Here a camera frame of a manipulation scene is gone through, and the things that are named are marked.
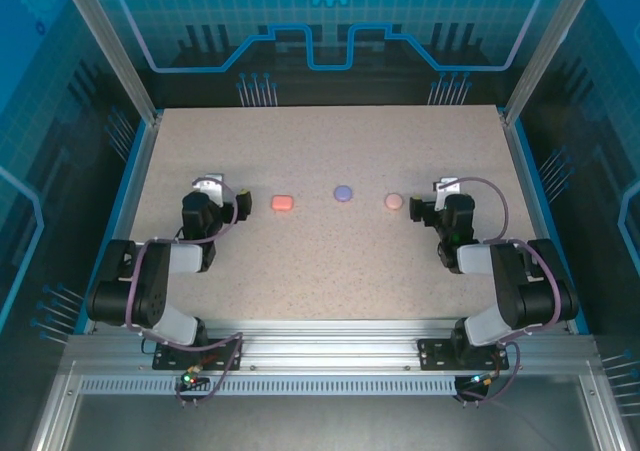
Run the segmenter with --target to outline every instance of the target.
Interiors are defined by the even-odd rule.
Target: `wire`
[[[239,338],[238,342],[236,343],[235,348],[233,348],[233,352],[231,353],[231,356],[229,356],[227,364],[225,365],[224,370],[222,371],[222,374],[220,375],[220,378],[218,379],[218,382],[216,383],[216,385],[213,388],[211,388],[211,391],[209,391],[204,396],[198,396],[198,397],[192,398],[191,400],[186,400],[186,399],[184,399],[184,397],[180,393],[180,384],[178,383],[176,385],[176,399],[178,399],[182,403],[182,405],[184,406],[187,403],[193,403],[195,405],[196,403],[199,403],[201,401],[206,401],[208,399],[213,398],[215,396],[215,394],[222,387],[222,383],[224,383],[224,380],[227,377],[227,374],[229,374],[229,370],[231,369],[231,366],[233,365],[233,361],[238,356],[238,352],[240,351],[241,344],[242,344],[242,338]]]
[[[440,186],[440,189],[446,189],[449,186],[453,186],[459,183],[464,183],[467,181],[476,181],[478,183],[486,184],[491,189],[493,189],[496,193],[498,193],[498,196],[500,196],[500,201],[502,201],[502,207],[504,209],[504,223],[502,225],[502,229],[500,230],[500,233],[498,233],[498,235],[495,238],[486,239],[484,243],[491,244],[491,243],[502,242],[502,238],[507,232],[507,227],[509,226],[509,205],[507,204],[507,198],[505,198],[504,193],[500,190],[500,188],[498,188],[498,186],[496,186],[494,183],[492,183],[488,179],[480,178],[477,176],[467,176],[467,177],[458,178],[455,181],[451,181],[449,183],[443,184]],[[532,330],[543,331],[545,329],[550,328],[551,326],[555,325],[558,322],[558,320],[560,319],[560,314],[562,312],[562,299],[560,298],[560,289],[558,288],[558,283],[556,282],[555,276],[551,272],[551,268],[549,268],[549,266],[544,261],[544,259],[542,259],[542,256],[540,256],[540,254],[535,249],[533,249],[531,246],[529,246],[529,244],[525,243],[521,239],[509,239],[507,240],[507,242],[516,244],[524,248],[526,251],[528,251],[531,254],[531,256],[534,257],[534,259],[538,262],[538,265],[540,266],[540,268],[542,268],[542,271],[544,272],[547,280],[549,281],[549,284],[551,284],[551,291],[553,293],[553,315],[551,316],[551,319],[549,320],[549,322],[546,324],[543,324],[542,326],[540,325],[526,326],[524,329],[521,329],[508,336],[505,336],[501,340],[501,342],[503,343],[509,340],[519,338],[520,336],[523,336],[525,334],[531,334]]]
[[[542,259],[542,256],[540,256],[540,254],[535,249],[533,249],[529,244],[525,243],[521,239],[513,238],[513,239],[507,240],[507,242],[515,244],[525,249],[538,262],[538,266],[542,268],[542,272],[544,273],[545,277],[549,281],[549,284],[551,284],[551,292],[553,293],[553,314],[551,315],[551,319],[546,324],[543,324],[542,326],[540,325],[526,326],[524,329],[521,329],[519,331],[516,331],[515,333],[505,336],[500,340],[502,342],[519,338],[520,336],[523,336],[525,334],[531,334],[532,331],[544,331],[545,329],[549,329],[550,327],[552,327],[558,322],[558,320],[560,319],[560,314],[562,312],[562,299],[560,298],[560,288],[558,288],[558,283],[556,282],[556,278],[553,275],[551,268],[549,268],[549,265],[545,262],[544,259]]]
[[[236,200],[236,194],[233,192],[233,190],[224,182],[220,181],[219,179],[215,179],[215,178],[207,178],[209,181],[213,181],[214,183],[222,186],[223,190],[227,191],[229,194],[232,195],[232,205],[233,205],[233,215],[231,218],[231,222],[225,226],[222,230],[220,230],[220,232],[218,232],[218,234],[214,234],[213,236],[209,236],[207,238],[203,238],[203,239],[195,239],[195,240],[178,240],[178,239],[161,239],[161,238],[154,238],[154,239],[150,239],[147,242],[145,242],[142,245],[142,248],[140,248],[140,251],[138,252],[138,256],[136,257],[136,264],[133,268],[133,275],[131,276],[131,284],[129,286],[129,297],[127,299],[127,306],[125,309],[125,315],[124,315],[124,321],[125,321],[125,325],[127,326],[127,329],[129,329],[129,331],[132,331],[134,333],[140,333],[141,336],[151,340],[151,341],[155,341],[157,343],[161,343],[164,344],[165,346],[170,346],[172,348],[175,349],[179,349],[180,351],[187,351],[187,352],[193,352],[193,353],[197,353],[197,352],[201,352],[201,351],[209,351],[210,349],[215,349],[218,348],[220,346],[223,346],[231,341],[233,341],[234,339],[239,339],[242,340],[242,333],[236,333],[233,336],[229,336],[226,339],[223,339],[222,341],[218,341],[216,343],[207,345],[207,346],[198,346],[198,347],[191,347],[191,346],[184,346],[182,344],[179,343],[175,343],[172,341],[167,341],[165,339],[163,339],[161,336],[158,336],[154,333],[148,332],[146,330],[144,330],[141,327],[137,327],[133,324],[131,317],[133,314],[133,302],[135,300],[136,297],[136,289],[138,286],[138,281],[140,279],[140,270],[142,268],[142,259],[145,255],[145,253],[147,252],[147,249],[149,248],[149,246],[152,243],[163,243],[163,244],[173,244],[173,243],[182,243],[182,244],[206,244],[206,243],[211,243],[213,241],[215,241],[216,239],[224,236],[226,233],[229,232],[229,230],[231,228],[233,228],[233,226],[236,223],[236,219],[238,218],[238,202]]]
[[[478,404],[484,404],[484,403],[490,403],[492,401],[495,401],[496,399],[498,399],[500,396],[502,396],[504,393],[506,393],[508,391],[508,389],[511,387],[513,382],[516,380],[516,376],[518,375],[518,371],[520,371],[520,346],[515,341],[509,341],[508,343],[505,344],[505,348],[507,346],[513,346],[515,348],[515,350],[516,350],[516,362],[513,365],[513,373],[511,374],[511,376],[509,376],[509,379],[507,379],[507,382],[500,389],[500,391],[498,391],[497,393],[491,395],[488,398],[485,397],[485,396],[482,396],[481,394],[474,393],[472,391],[463,391],[462,394],[464,394],[466,396],[469,396],[471,398],[476,398],[477,399],[476,402]]]
[[[460,399],[459,396],[455,396],[455,398],[461,402],[464,403],[464,401],[462,401]],[[504,403],[501,403],[500,401],[492,401],[491,404],[493,406],[497,406],[498,408],[504,409],[505,411],[508,411],[511,414],[515,414],[516,416],[518,416],[522,421],[524,421],[530,428],[531,430],[536,433],[538,435],[538,437],[540,439],[542,439],[543,441],[545,441],[550,447],[551,449],[555,449],[556,451],[560,451],[562,448],[560,448],[560,446],[558,446],[557,444],[555,444],[553,441],[551,441],[542,430],[540,430],[540,428],[538,428],[538,426],[535,424],[535,422],[531,419],[529,419],[524,413],[521,413],[520,411],[518,411],[516,408],[512,408],[511,406],[507,406]]]
[[[495,238],[485,239],[484,242],[486,244],[489,244],[491,242],[501,240],[502,237],[507,232],[507,227],[509,227],[509,205],[507,204],[507,198],[505,198],[504,193],[500,190],[500,188],[498,186],[493,184],[488,179],[479,178],[477,176],[467,176],[465,178],[458,178],[455,181],[451,181],[450,183],[443,184],[443,185],[440,186],[440,189],[446,189],[449,186],[453,186],[455,184],[460,184],[460,183],[466,183],[468,181],[475,181],[475,182],[478,182],[478,183],[486,184],[491,189],[493,189],[496,193],[498,193],[498,196],[500,196],[500,201],[502,202],[502,208],[504,209],[504,223],[502,224],[502,229],[500,230],[500,232],[498,233],[498,235]]]
[[[147,338],[142,338],[142,341],[140,341],[140,352],[141,352],[142,354],[155,355],[155,354],[156,354],[156,352],[155,352],[155,351],[152,351],[151,353],[147,353],[147,352],[145,352],[145,350],[144,350],[144,343],[146,343],[146,342],[147,342]]]

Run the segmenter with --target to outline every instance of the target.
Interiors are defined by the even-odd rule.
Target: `small object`
[[[271,199],[271,209],[274,211],[291,211],[293,209],[293,197],[276,195]]]
[[[384,199],[384,204],[387,208],[396,211],[402,207],[404,200],[399,194],[391,193]]]
[[[346,203],[347,201],[351,201],[351,198],[353,197],[353,191],[351,191],[351,188],[349,186],[341,185],[333,191],[333,196],[337,201]]]

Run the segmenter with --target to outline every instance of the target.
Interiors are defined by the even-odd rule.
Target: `blue wall panel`
[[[522,116],[590,328],[631,341],[640,335],[639,16],[638,0],[588,0]]]
[[[139,118],[70,0],[0,3],[0,442],[27,449]]]
[[[251,73],[279,105],[503,104],[559,0],[101,2],[171,107],[273,105]]]

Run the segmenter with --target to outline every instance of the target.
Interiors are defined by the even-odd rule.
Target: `transparent enclosure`
[[[559,1],[100,0],[161,107],[504,104]]]
[[[0,3],[0,441],[25,449],[139,118],[71,0]]]

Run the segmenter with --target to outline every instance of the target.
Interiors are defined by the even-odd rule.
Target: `speckled beige surface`
[[[182,197],[209,172],[250,189],[254,206],[207,273],[170,278],[170,301],[206,319],[455,317],[491,305],[492,279],[449,273],[435,231],[409,219],[409,196],[429,195],[440,176],[493,180],[509,201],[508,236],[533,237],[493,106],[167,110],[132,237],[173,236]],[[334,200],[339,184],[350,203]],[[463,186],[476,236],[494,236],[499,199]],[[405,197],[400,211],[384,206],[391,192]],[[274,194],[292,195],[293,211],[272,211]]]

